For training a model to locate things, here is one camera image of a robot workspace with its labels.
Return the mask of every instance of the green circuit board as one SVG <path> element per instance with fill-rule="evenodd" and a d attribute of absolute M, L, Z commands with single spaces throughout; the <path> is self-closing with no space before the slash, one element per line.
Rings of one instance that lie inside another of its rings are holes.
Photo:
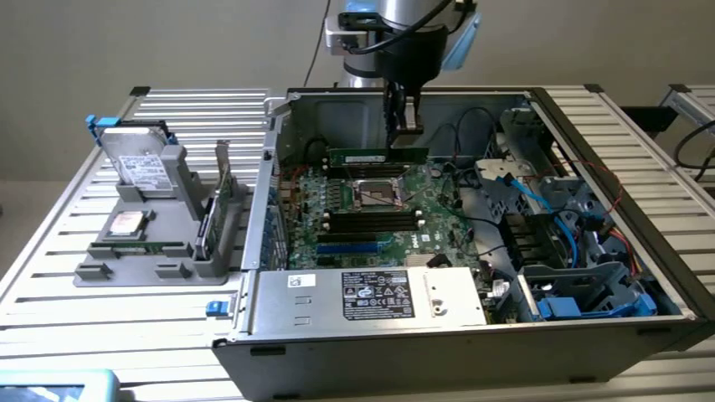
<path fill-rule="evenodd" d="M 471 245 L 458 248 L 464 240 L 468 224 L 455 217 L 438 202 L 442 177 L 432 174 L 439 166 L 430 162 L 406 165 L 404 173 L 392 178 L 327 178 L 324 172 L 311 168 L 296 178 L 298 195 L 290 203 L 288 228 L 291 253 L 288 267 L 308 270 L 340 267 L 424 266 L 436 254 L 447 255 L 454 266 L 478 266 L 478 258 L 467 254 L 476 251 Z M 372 187 L 375 192 L 362 191 Z M 376 194 L 382 189 L 394 197 Z M 335 213 L 376 211 L 422 211 L 423 225 L 418 230 L 376 232 L 379 251 L 367 254 L 318 254 L 319 235 L 326 233 L 322 218 L 326 210 Z M 458 242 L 451 241 L 450 232 Z M 332 263 L 319 265 L 319 257 Z"/>

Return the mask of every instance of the blue cable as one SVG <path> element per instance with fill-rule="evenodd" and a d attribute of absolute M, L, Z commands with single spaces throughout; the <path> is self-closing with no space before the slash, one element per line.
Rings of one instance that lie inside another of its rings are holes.
<path fill-rule="evenodd" d="M 542 203 L 544 205 L 544 208 L 547 209 L 547 212 L 550 214 L 554 213 L 554 209 L 551 208 L 551 204 L 548 203 L 548 201 L 540 197 L 539 195 L 536 195 L 535 193 L 532 193 L 528 188 L 524 187 L 524 185 L 522 183 L 519 183 L 516 180 L 512 180 L 510 182 L 510 184 L 528 197 L 528 198 L 532 198 L 536 202 Z M 568 244 L 571 245 L 571 251 L 574 252 L 574 258 L 571 259 L 571 268 L 575 268 L 576 267 L 576 256 L 578 256 L 578 251 L 579 251 L 579 248 L 578 248 L 578 245 L 576 245 L 576 240 L 574 239 L 574 235 L 571 234 L 571 230 L 568 230 L 568 227 L 567 227 L 567 224 L 563 223 L 563 220 L 560 220 L 559 216 L 556 216 L 554 218 L 554 222 L 556 223 L 556 226 L 559 226 L 559 229 L 563 231 L 563 234 L 567 236 L 567 239 L 568 239 Z"/>

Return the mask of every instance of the sticker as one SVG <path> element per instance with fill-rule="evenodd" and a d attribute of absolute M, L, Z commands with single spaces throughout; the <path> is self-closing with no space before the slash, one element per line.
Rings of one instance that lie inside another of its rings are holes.
<path fill-rule="evenodd" d="M 112 235 L 130 235 L 139 230 L 144 221 L 144 212 L 123 211 L 114 217 L 110 231 Z"/>
<path fill-rule="evenodd" d="M 346 163 L 374 163 L 374 162 L 384 162 L 386 156 L 384 155 L 374 155 L 374 156 L 366 156 L 366 157 L 346 157 Z"/>
<path fill-rule="evenodd" d="M 407 271 L 343 272 L 342 278 L 348 321 L 415 317 Z"/>
<path fill-rule="evenodd" d="M 288 287 L 311 287 L 311 286 L 315 286 L 315 274 L 288 276 Z"/>
<path fill-rule="evenodd" d="M 132 185 L 139 190 L 171 190 L 171 181 L 158 155 L 120 157 L 120 162 Z"/>

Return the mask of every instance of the power supply label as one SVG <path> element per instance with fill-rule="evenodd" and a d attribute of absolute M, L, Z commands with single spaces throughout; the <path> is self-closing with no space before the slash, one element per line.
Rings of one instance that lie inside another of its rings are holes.
<path fill-rule="evenodd" d="M 414 318 L 407 271 L 343 272 L 343 317 L 350 321 Z"/>

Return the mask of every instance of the cpu socket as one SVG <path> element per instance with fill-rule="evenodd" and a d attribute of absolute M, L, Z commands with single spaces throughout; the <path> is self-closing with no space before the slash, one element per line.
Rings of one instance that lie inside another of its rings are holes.
<path fill-rule="evenodd" d="M 402 206 L 398 183 L 394 179 L 356 180 L 354 182 L 355 206 Z"/>

